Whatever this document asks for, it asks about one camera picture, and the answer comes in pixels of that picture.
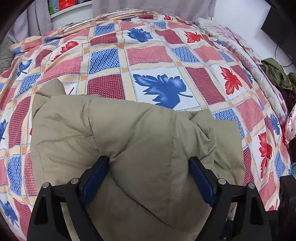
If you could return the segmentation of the khaki puffer jacket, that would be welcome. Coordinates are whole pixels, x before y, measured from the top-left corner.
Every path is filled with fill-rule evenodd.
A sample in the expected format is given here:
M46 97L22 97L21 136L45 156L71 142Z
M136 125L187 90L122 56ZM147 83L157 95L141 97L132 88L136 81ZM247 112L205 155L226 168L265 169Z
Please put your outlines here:
M194 240L211 208L188 161L242 185L242 139L236 121L208 110L67 95L53 79L32 105L31 159L36 187L65 184L109 158L109 173L87 210L104 240Z

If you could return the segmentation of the pink satin garment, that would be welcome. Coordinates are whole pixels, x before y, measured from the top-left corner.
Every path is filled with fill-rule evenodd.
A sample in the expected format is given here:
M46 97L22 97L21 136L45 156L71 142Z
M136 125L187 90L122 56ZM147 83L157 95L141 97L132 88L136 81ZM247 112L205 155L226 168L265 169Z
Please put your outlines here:
M288 144L296 136L296 106L294 105L285 124L285 142Z

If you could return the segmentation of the dark maroon garment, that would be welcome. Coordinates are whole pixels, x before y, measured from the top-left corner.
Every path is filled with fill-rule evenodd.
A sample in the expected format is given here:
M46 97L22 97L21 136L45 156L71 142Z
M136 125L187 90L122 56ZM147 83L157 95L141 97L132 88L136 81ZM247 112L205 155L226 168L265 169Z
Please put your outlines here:
M279 86L276 87L281 95L283 96L283 99L285 101L285 104L287 106L288 114L292 111L293 106L296 103L295 93L292 90L289 89L283 89Z

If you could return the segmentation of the olive green crumpled garment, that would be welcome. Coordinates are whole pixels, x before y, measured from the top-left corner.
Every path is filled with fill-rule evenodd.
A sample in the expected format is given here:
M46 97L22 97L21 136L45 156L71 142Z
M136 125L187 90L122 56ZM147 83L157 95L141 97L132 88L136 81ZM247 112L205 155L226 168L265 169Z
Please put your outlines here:
M293 85L290 79L275 59L267 58L261 60L260 67L274 86L282 89L293 90Z

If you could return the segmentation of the pink floral folded blanket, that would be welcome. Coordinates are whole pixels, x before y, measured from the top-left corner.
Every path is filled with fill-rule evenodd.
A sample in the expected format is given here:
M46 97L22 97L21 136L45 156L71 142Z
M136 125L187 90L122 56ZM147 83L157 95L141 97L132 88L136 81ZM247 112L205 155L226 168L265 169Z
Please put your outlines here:
M228 50L235 54L263 91L280 125L284 126L288 117L287 105L279 90L271 83L259 66L261 63L260 57L254 52L251 46L240 35L214 21L198 18L195 24L210 37L219 40Z

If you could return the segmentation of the round green pleated cushion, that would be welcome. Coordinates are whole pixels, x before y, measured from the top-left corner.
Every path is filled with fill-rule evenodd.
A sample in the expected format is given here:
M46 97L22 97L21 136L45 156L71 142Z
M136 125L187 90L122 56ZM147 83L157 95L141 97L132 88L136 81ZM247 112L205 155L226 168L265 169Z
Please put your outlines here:
M7 34L2 43L0 48L0 74L8 70L11 66L11 63L14 59L15 53L13 53L9 47L15 43L15 39L11 34Z

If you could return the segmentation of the leaf patterned patchwork quilt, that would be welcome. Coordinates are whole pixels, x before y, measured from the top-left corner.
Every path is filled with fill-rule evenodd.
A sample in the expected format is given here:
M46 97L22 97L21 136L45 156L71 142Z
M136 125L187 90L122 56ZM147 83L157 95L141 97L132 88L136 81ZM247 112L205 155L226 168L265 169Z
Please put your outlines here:
M32 103L58 78L67 94L147 102L175 111L207 109L236 121L244 183L277 209L280 177L290 173L285 133L251 73L219 40L176 16L119 10L29 37L10 47L1 74L1 214L26 240L37 196L30 143Z

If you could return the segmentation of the grey curtain left panel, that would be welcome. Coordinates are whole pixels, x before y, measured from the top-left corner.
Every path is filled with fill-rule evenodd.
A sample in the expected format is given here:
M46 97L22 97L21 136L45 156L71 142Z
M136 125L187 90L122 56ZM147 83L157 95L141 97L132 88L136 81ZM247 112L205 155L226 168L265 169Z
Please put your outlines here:
M13 43L30 36L42 36L53 30L48 10L48 1L36 0L16 19L8 32Z

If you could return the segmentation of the grey curtain panel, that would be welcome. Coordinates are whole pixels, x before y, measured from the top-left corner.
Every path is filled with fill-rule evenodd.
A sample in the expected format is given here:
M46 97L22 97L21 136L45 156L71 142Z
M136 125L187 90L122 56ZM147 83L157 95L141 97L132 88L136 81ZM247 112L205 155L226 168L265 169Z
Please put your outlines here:
M93 0L93 16L119 9L141 9L171 14L194 22L213 17L216 0Z
M48 10L48 1L36 0L16 19L8 32L13 43L30 36L42 36L53 30Z

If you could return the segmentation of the grey curtain right panel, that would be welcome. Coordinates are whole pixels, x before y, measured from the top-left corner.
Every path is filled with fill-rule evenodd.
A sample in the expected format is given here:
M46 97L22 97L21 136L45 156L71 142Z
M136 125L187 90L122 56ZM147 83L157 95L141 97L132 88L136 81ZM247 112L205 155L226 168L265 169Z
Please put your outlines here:
M194 22L213 17L216 0L93 0L93 16L119 9L141 9L171 14Z

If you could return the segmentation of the green box on shelf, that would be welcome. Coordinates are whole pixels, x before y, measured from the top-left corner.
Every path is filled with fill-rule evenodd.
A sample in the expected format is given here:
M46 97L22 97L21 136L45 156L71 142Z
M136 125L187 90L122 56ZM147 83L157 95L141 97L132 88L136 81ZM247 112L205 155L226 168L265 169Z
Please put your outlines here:
M59 1L58 0L47 0L49 15L53 15L59 12Z

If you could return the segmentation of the red box on shelf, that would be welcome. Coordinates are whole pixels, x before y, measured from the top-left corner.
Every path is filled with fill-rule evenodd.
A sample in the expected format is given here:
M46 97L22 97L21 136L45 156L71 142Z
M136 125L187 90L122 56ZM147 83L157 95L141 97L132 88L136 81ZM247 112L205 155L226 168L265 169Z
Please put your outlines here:
M59 11L67 9L75 5L75 0L58 0Z

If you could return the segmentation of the black monitor on wall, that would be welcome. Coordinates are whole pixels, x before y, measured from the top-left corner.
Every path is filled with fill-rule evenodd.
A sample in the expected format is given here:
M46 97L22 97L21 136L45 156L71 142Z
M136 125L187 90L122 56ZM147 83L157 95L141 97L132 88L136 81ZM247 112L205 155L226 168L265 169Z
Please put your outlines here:
M295 28L273 8L270 8L263 25L261 26L295 65Z

